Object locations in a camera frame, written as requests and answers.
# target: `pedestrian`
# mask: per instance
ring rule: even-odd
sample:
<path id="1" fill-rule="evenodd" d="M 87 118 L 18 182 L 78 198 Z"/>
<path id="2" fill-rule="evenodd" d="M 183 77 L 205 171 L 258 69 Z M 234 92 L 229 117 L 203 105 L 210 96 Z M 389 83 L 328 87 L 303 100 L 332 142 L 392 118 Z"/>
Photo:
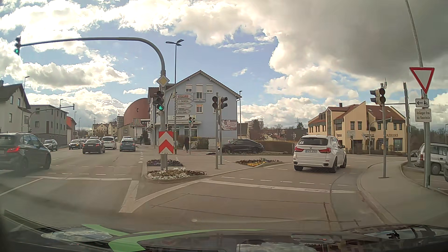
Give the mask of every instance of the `pedestrian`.
<path id="1" fill-rule="evenodd" d="M 185 150 L 188 151 L 190 148 L 190 139 L 188 138 L 188 136 L 185 137 L 184 146 Z"/>

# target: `flower bed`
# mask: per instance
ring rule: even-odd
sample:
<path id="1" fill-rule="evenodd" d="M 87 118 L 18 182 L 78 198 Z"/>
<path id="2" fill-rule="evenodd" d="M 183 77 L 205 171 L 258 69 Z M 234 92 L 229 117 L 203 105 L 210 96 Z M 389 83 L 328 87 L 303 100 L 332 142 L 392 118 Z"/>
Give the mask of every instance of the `flower bed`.
<path id="1" fill-rule="evenodd" d="M 260 158 L 256 160 L 240 160 L 236 161 L 235 163 L 238 163 L 240 165 L 257 166 L 264 163 L 273 163 L 273 162 L 278 162 L 278 160 Z"/>
<path id="2" fill-rule="evenodd" d="M 147 166 L 160 166 L 160 159 L 151 159 L 146 162 Z M 184 166 L 177 160 L 168 159 L 168 166 Z"/>
<path id="3" fill-rule="evenodd" d="M 172 170 L 153 170 L 148 172 L 148 178 L 151 179 L 176 179 L 203 175 L 206 175 L 206 173 L 202 171 L 190 171 L 176 168 Z"/>

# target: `white car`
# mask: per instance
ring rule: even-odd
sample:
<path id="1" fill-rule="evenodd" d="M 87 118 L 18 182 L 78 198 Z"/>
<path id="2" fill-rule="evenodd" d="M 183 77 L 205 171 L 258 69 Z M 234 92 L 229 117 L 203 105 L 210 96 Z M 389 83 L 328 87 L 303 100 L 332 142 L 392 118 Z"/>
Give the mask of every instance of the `white car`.
<path id="1" fill-rule="evenodd" d="M 305 135 L 294 149 L 293 163 L 297 171 L 303 170 L 303 167 L 319 167 L 335 173 L 338 167 L 347 166 L 345 146 L 334 136 Z"/>
<path id="2" fill-rule="evenodd" d="M 112 136 L 104 136 L 101 141 L 104 143 L 105 148 L 116 149 L 116 142 Z"/>

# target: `white van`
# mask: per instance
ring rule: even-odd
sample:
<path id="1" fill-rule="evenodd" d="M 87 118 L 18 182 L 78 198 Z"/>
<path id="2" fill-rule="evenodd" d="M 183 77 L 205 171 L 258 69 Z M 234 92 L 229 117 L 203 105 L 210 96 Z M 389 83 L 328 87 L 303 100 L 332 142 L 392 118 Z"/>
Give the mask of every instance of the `white van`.
<path id="1" fill-rule="evenodd" d="M 448 144 L 431 143 L 431 175 L 439 175 L 442 166 L 446 162 L 448 153 Z M 422 144 L 418 149 L 417 162 L 415 166 L 425 166 L 425 144 Z"/>

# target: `red white chevron sign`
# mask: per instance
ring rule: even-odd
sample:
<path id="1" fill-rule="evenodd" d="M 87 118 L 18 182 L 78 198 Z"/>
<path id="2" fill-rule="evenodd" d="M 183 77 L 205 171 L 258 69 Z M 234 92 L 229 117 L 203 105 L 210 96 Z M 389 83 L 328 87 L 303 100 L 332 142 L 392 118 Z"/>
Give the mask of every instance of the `red white chevron sign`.
<path id="1" fill-rule="evenodd" d="M 159 154 L 174 153 L 174 133 L 172 131 L 159 131 Z"/>

